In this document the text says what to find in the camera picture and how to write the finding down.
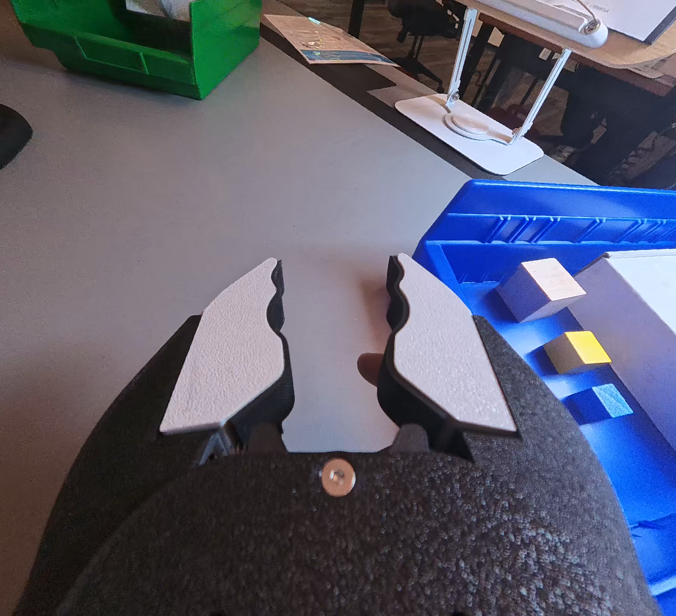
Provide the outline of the green plastic bin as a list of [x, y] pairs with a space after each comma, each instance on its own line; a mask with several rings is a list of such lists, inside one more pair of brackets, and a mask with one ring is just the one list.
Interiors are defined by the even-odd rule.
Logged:
[[71, 72], [204, 99], [259, 43], [262, 0], [197, 0], [190, 21], [125, 0], [10, 0], [24, 33]]

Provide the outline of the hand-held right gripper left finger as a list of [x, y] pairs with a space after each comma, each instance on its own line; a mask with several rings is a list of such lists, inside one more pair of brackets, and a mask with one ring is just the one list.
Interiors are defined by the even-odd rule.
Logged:
[[284, 325], [283, 267], [269, 258], [213, 300], [199, 319], [159, 425], [182, 434], [230, 424], [250, 435], [281, 426], [295, 397]]

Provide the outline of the black office chair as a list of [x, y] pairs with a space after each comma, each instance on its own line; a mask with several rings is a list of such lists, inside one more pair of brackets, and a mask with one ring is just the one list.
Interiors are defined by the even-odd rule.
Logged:
[[401, 20], [397, 42], [404, 43], [408, 35], [413, 37], [405, 57], [393, 57], [392, 61], [419, 80], [420, 75], [437, 85], [437, 92], [444, 92], [442, 79], [426, 68], [419, 60], [424, 40], [429, 37], [455, 39], [464, 26], [464, 8], [452, 1], [442, 4], [436, 0], [387, 0], [389, 13]]

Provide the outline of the printed paper leaflet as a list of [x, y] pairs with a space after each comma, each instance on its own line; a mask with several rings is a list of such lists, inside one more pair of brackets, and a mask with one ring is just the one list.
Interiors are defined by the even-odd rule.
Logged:
[[265, 24], [277, 31], [310, 65], [367, 64], [397, 67], [346, 31], [302, 15], [266, 14]]

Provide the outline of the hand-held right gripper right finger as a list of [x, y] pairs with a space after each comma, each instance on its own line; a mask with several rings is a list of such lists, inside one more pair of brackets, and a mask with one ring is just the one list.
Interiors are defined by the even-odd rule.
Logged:
[[466, 303], [412, 257], [389, 258], [391, 328], [376, 384], [397, 426], [417, 425], [437, 452], [467, 452], [462, 434], [513, 438], [518, 427]]

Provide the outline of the white document stand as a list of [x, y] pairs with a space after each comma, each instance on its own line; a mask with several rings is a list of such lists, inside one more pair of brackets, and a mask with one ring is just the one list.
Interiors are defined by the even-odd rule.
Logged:
[[[608, 38], [604, 22], [581, 0], [471, 1], [545, 29], [570, 43], [594, 49], [603, 46]], [[445, 97], [435, 94], [404, 99], [398, 101], [395, 108], [485, 172], [506, 175], [543, 156], [543, 150], [526, 135], [568, 61], [571, 50], [562, 50], [523, 124], [516, 129], [508, 128], [461, 100], [461, 76], [477, 16], [477, 8], [467, 8]]]

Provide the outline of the blue plastic bin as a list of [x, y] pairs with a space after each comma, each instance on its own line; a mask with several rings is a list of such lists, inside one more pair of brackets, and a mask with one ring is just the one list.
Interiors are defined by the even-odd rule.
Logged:
[[675, 248], [675, 193], [470, 180], [418, 243], [414, 259], [485, 317], [560, 400], [614, 384], [633, 414], [580, 426], [630, 529], [651, 593], [675, 614], [675, 449], [612, 367], [556, 372], [543, 346], [583, 330], [568, 309], [518, 323], [495, 291], [526, 261], [556, 258], [576, 274], [604, 253]]

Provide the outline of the yellow wooden cube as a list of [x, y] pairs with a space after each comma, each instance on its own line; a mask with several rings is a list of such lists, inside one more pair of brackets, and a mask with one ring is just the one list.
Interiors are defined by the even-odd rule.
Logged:
[[546, 342], [543, 349], [560, 375], [579, 374], [612, 363], [608, 353], [590, 331], [562, 333]]

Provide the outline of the blue wooden cube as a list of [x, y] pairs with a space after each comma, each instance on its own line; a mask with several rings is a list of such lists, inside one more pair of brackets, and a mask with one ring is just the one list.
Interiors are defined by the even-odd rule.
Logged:
[[601, 384], [573, 393], [562, 404], [580, 425], [596, 424], [633, 414], [614, 384]]

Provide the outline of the natural wooden cube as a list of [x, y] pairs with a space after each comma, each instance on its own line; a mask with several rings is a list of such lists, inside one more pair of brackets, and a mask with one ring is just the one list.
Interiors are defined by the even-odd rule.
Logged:
[[520, 263], [495, 290], [520, 323], [553, 316], [586, 295], [555, 258]]

